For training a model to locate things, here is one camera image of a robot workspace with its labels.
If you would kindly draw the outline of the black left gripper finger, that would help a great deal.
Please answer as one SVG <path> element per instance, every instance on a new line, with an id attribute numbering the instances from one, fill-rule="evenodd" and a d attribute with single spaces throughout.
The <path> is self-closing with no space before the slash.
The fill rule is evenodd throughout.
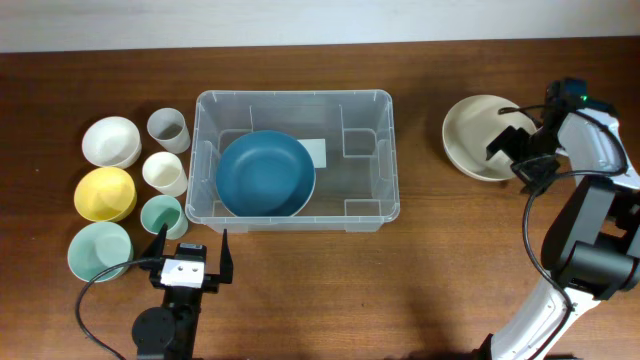
<path id="1" fill-rule="evenodd" d="M 163 224 L 159 230 L 159 233 L 143 252 L 141 258 L 146 259 L 146 262 L 139 264 L 139 267 L 142 270 L 154 271 L 158 270 L 163 265 L 163 252 L 166 242 L 167 230 L 168 225 Z"/>
<path id="2" fill-rule="evenodd" d="M 223 231 L 222 245 L 219 258 L 219 273 L 210 276 L 210 280 L 215 285 L 232 284 L 234 274 L 234 264 L 228 243 L 227 230 Z"/>

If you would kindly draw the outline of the cream white bowl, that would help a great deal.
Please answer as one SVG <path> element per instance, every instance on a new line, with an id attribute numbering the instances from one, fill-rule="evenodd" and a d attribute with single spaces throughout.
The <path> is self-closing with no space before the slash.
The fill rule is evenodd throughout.
<path id="1" fill-rule="evenodd" d="M 474 95 L 456 103 L 447 113 L 442 128 L 445 153 L 465 175 L 486 182 L 515 178 L 512 160 L 503 152 L 486 160 L 486 147 L 508 126 L 536 131 L 534 122 L 522 113 L 499 115 L 504 107 L 516 107 L 508 99 L 495 95 Z"/>

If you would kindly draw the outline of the dark blue bowl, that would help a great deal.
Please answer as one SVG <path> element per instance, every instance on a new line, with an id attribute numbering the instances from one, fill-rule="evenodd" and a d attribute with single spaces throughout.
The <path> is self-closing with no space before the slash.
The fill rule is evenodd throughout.
<path id="1" fill-rule="evenodd" d="M 239 137 L 224 150 L 215 185 L 235 216 L 291 217 L 311 199 L 316 170 L 297 139 L 263 130 Z"/>

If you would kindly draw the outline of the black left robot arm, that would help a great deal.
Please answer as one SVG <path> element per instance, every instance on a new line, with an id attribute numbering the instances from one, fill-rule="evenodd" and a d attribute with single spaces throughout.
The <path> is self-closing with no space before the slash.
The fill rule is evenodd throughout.
<path id="1" fill-rule="evenodd" d="M 217 274 L 205 271 L 204 245 L 180 243 L 174 255 L 165 255 L 167 235 L 168 226 L 164 224 L 143 253 L 154 261 L 141 268 L 164 297 L 160 306 L 143 311 L 134 321 L 132 340 L 138 359 L 192 358 L 202 296 L 216 294 L 220 285 L 233 282 L 234 265 L 226 235 L 222 236 Z"/>

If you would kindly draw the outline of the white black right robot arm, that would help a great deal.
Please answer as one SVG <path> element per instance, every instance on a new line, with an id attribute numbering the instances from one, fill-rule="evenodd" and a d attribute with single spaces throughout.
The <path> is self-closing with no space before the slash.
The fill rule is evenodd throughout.
<path id="1" fill-rule="evenodd" d="M 639 282 L 639 176 L 609 106 L 545 106 L 534 133 L 512 125 L 491 136 L 486 156 L 504 153 L 529 193 L 522 216 L 525 250 L 541 275 L 514 318 L 475 350 L 478 359 L 542 359 L 585 312 Z M 571 169 L 559 172 L 564 152 Z M 529 217 L 552 184 L 577 187 L 534 254 Z"/>

